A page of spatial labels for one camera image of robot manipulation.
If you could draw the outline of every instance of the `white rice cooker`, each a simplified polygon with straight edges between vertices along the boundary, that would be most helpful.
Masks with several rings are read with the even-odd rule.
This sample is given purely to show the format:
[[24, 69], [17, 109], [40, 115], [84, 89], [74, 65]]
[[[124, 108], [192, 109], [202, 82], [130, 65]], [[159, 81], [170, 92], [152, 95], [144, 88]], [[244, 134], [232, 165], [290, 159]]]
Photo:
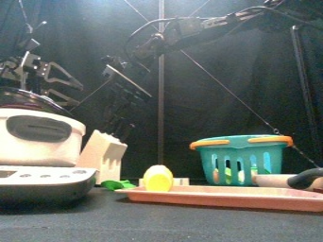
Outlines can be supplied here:
[[40, 95], [0, 88], [0, 165], [75, 166], [86, 126]]

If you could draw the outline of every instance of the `black backdrop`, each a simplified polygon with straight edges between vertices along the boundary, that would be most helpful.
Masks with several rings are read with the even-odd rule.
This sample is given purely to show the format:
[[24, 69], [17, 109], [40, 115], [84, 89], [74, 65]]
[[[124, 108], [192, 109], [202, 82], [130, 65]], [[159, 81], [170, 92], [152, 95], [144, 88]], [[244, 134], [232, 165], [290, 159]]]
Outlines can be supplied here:
[[[199, 17], [223, 16], [263, 2], [166, 1], [166, 17], [192, 13]], [[159, 3], [156, 0], [29, 0], [23, 4], [33, 26], [42, 21], [48, 22], [35, 34], [42, 46], [33, 53], [44, 61], [59, 63], [83, 83], [83, 92], [58, 86], [62, 92], [83, 100], [104, 83], [100, 58], [106, 55], [127, 58], [123, 44], [147, 22], [143, 16], [148, 20], [158, 19]], [[19, 2], [3, 0], [0, 14], [0, 54], [4, 59], [16, 54], [15, 44], [21, 34], [24, 22]], [[144, 40], [154, 32], [156, 30], [150, 28], [140, 38]], [[322, 34], [310, 29], [306, 36], [315, 90], [311, 101], [320, 134], [322, 55], [318, 53]], [[292, 136], [299, 148], [318, 158], [288, 29], [271, 33], [251, 29], [184, 51], [271, 126]], [[123, 178], [142, 177], [146, 169], [158, 163], [158, 80], [156, 61], [150, 74], [135, 79], [152, 94], [152, 99], [131, 110], [136, 128], [126, 140]], [[272, 130], [180, 51], [166, 55], [164, 80], [163, 163], [176, 177], [200, 179], [200, 159], [199, 154], [188, 149], [191, 142], [223, 135], [272, 134]], [[71, 111], [87, 126], [84, 143], [92, 130], [103, 125], [107, 105], [108, 90], [102, 88]], [[294, 149], [284, 150], [283, 172], [296, 173], [311, 167]]]

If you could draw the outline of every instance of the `pink tray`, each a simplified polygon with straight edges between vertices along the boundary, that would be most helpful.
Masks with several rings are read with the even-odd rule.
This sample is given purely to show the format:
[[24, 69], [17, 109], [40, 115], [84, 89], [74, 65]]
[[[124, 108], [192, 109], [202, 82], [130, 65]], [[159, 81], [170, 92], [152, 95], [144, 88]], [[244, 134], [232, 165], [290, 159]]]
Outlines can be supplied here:
[[150, 192], [144, 187], [116, 190], [134, 201], [202, 206], [323, 211], [323, 194], [287, 188], [232, 186], [174, 186], [170, 192]]

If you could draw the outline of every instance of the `black table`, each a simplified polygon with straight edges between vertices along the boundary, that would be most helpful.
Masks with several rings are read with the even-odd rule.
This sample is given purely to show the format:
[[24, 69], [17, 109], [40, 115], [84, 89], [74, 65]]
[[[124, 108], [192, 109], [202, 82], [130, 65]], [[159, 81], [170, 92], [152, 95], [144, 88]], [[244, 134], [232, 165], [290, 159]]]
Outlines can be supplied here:
[[138, 203], [95, 187], [70, 205], [0, 208], [0, 241], [323, 241], [323, 213]]

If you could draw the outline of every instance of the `plastic basket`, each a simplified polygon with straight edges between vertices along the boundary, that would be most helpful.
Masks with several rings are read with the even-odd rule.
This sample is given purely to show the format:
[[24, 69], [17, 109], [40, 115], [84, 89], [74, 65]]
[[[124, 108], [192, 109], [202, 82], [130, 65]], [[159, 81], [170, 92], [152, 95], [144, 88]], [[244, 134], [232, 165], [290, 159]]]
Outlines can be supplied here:
[[291, 145], [283, 135], [236, 135], [198, 140], [190, 148], [200, 153], [210, 184], [250, 186], [255, 173], [282, 173], [283, 148]]

